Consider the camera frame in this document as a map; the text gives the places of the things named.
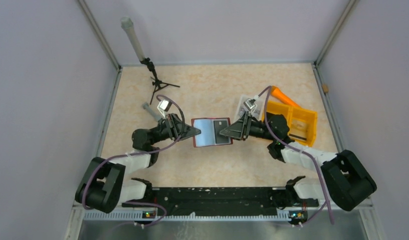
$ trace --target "gray wall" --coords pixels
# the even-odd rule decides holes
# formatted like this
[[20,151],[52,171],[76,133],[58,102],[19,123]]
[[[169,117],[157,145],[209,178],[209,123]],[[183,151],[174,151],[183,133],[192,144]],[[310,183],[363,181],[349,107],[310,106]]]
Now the gray wall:
[[130,16],[158,64],[313,61],[348,0],[86,0],[122,65],[139,64]]
[[0,240],[63,238],[115,76],[75,0],[0,0]]
[[409,0],[360,1],[321,74],[388,238],[409,239]]

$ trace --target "black mounting bar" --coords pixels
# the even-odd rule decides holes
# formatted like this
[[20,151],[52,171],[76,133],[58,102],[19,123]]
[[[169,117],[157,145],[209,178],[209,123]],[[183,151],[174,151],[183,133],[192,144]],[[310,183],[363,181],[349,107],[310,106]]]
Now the black mounting bar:
[[[157,203],[167,210],[168,216],[274,216],[277,209],[318,207],[317,199],[300,199],[290,180],[286,187],[156,187],[146,184],[143,199],[131,200],[138,203]],[[122,203],[122,207],[132,208]]]

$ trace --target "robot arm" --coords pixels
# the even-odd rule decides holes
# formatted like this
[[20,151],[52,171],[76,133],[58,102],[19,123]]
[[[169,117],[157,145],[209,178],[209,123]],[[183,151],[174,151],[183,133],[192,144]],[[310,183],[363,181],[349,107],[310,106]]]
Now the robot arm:
[[[265,123],[252,117],[252,112],[256,109],[254,102],[253,99],[246,100],[244,106],[247,111],[239,120],[221,130],[219,134],[243,141],[249,135],[273,140],[267,146],[272,158],[284,163],[299,164],[315,171],[315,166],[308,156],[276,141],[269,133]],[[294,142],[288,136],[290,128],[283,115],[273,115],[268,119],[268,123],[274,134],[284,143],[296,149],[306,148],[306,152],[316,157],[329,195],[341,209],[351,211],[377,190],[376,183],[352,151],[325,152]],[[324,198],[319,182],[313,179],[299,179],[294,183],[294,190],[300,199]]]
[[[151,129],[137,129],[132,133],[132,147],[136,150],[151,152],[158,150],[158,147],[153,145],[164,141],[166,139],[176,139],[181,135],[180,141],[191,138],[193,136],[199,135],[201,133],[200,129],[192,127],[180,120],[178,115],[175,113],[169,113],[165,116],[165,119],[161,119],[156,127]],[[158,160],[159,153],[152,153],[150,158],[151,167]]]

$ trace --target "small gray tool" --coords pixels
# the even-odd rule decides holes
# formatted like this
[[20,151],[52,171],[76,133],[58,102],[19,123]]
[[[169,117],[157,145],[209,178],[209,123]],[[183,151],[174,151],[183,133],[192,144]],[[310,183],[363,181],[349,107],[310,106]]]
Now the small gray tool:
[[154,120],[156,120],[156,122],[159,122],[159,120],[163,119],[160,114],[155,113],[155,111],[150,108],[150,105],[147,102],[143,103],[141,107],[142,109],[146,110],[154,118]]

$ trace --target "yellow plastic bin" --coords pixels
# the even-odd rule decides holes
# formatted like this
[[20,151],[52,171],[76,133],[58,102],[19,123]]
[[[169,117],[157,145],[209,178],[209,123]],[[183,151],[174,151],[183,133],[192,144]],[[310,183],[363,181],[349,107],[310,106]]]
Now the yellow plastic bin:
[[318,113],[292,106],[291,118],[288,121],[288,136],[297,142],[312,147],[317,138]]
[[317,112],[274,101],[268,101],[266,112],[268,118],[278,114],[285,117],[290,128],[288,136],[291,139],[309,147],[314,145],[317,137]]

